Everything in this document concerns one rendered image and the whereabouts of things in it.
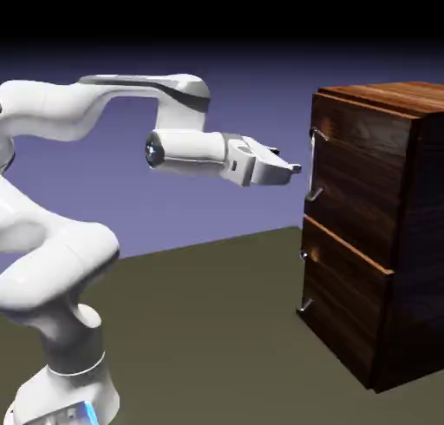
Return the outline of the short dark wood door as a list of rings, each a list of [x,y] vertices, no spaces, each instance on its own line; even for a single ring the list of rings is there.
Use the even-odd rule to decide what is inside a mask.
[[[375,378],[395,273],[305,215],[301,318],[367,388]]]

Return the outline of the dark wood cabinet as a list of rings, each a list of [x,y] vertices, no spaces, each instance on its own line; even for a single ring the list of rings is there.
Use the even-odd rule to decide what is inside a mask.
[[[444,370],[444,84],[320,88],[298,315],[367,389]]]

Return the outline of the tall dark wood door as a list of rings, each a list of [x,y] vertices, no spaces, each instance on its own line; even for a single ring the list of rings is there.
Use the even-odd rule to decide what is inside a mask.
[[[395,238],[410,133],[417,119],[405,112],[317,92],[311,126],[316,141],[313,187],[304,213],[386,269],[395,267]]]

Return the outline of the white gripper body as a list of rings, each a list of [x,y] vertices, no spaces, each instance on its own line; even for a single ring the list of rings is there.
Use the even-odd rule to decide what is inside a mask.
[[[251,183],[258,186],[284,186],[290,183],[293,173],[291,164],[273,154],[268,146],[243,136],[243,141],[255,158],[251,175]]]

